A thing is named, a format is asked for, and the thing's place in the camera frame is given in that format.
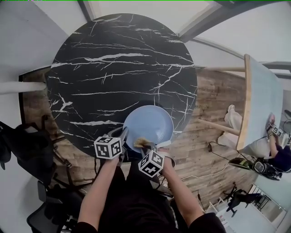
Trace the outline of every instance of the white pants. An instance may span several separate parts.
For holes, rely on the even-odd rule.
[[[242,117],[234,109],[230,109],[230,111],[224,117],[224,121],[227,122],[233,129],[241,130]],[[227,132],[224,132],[223,135],[217,139],[219,144],[228,146],[234,150],[236,150],[237,141],[237,135],[233,135]],[[243,148],[241,152],[255,157],[269,157],[270,147],[268,140],[265,137],[254,141],[252,144]]]

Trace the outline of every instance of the white table leg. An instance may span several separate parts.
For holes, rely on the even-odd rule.
[[[216,129],[219,129],[219,130],[222,130],[222,131],[225,131],[225,132],[228,132],[228,133],[231,133],[231,134],[234,134],[234,135],[237,135],[239,136],[240,135],[240,131],[239,130],[235,130],[233,128],[229,128],[229,127],[226,127],[226,126],[221,126],[219,124],[215,124],[215,123],[212,123],[212,122],[207,122],[207,121],[204,121],[204,120],[201,120],[201,119],[198,119],[198,121],[200,123],[203,123],[205,125],[208,125],[208,126],[211,126],[211,127],[214,127]]]
[[[0,95],[27,91],[42,91],[46,88],[43,82],[0,82]]]

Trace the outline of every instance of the wrist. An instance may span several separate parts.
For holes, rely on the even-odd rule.
[[[175,169],[170,166],[170,167],[164,167],[162,174],[166,179],[169,179],[170,177],[172,177],[175,174]]]
[[[104,165],[106,165],[107,167],[116,167],[118,162],[119,162],[119,157],[116,157],[114,159],[107,159]]]

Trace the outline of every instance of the white sneaker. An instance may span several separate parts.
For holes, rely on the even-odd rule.
[[[230,104],[227,108],[227,112],[230,112],[230,110],[235,110],[235,106],[233,104]]]

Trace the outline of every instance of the chair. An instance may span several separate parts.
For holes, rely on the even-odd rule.
[[[45,129],[46,120],[47,116],[43,116],[41,119],[41,129],[35,123],[22,124],[12,129],[0,122],[0,146],[2,148],[6,147],[8,151],[12,151],[17,157],[18,164],[23,169],[45,185],[49,185],[56,168],[53,158],[56,158],[67,168],[70,168],[71,164],[55,152],[55,149],[57,149],[55,143],[64,140],[65,137],[52,141]],[[9,155],[4,157],[2,153],[0,158],[2,163],[10,160]]]
[[[272,112],[279,125],[283,104],[283,88],[278,77],[268,68],[245,54],[245,67],[206,67],[208,71],[239,71],[246,74],[245,109],[241,129],[235,130],[213,122],[198,122],[238,136],[236,149],[241,151],[266,135],[265,126]]]
[[[49,189],[40,181],[38,194],[44,203],[27,218],[33,233],[60,233],[64,226],[70,231],[77,224],[84,194],[59,185]]]
[[[226,195],[226,198],[224,198],[223,201],[225,201],[225,200],[228,201],[231,197],[233,197],[233,194],[237,190],[236,183],[233,182],[233,184],[234,184],[234,186],[233,186],[233,188],[232,188],[230,193],[226,193],[225,191],[223,191],[223,194]]]
[[[233,218],[237,212],[237,210],[236,211],[233,210],[234,207],[238,206],[241,202],[244,202],[246,203],[246,208],[247,208],[250,203],[258,202],[261,198],[262,198],[262,195],[260,193],[248,194],[246,191],[239,189],[234,192],[231,201],[227,204],[228,209],[226,210],[226,212],[231,210],[232,211],[231,217]]]
[[[62,186],[64,186],[65,188],[69,189],[69,190],[77,191],[77,190],[82,189],[82,188],[84,188],[85,186],[90,185],[90,184],[93,183],[93,181],[92,181],[92,182],[90,182],[90,183],[86,183],[86,184],[74,185],[74,184],[73,184],[72,177],[71,177],[71,175],[70,175],[70,167],[69,167],[69,166],[66,166],[66,173],[67,173],[68,182],[69,182],[68,184],[65,183],[65,182],[63,182],[63,181],[61,181],[61,180],[59,180],[59,179],[57,178],[57,177],[58,177],[58,174],[57,174],[57,173],[54,174],[53,179],[54,179],[56,182],[58,182],[59,184],[61,184]]]
[[[5,163],[11,159],[11,151],[6,146],[4,140],[0,137],[0,165],[5,170]]]

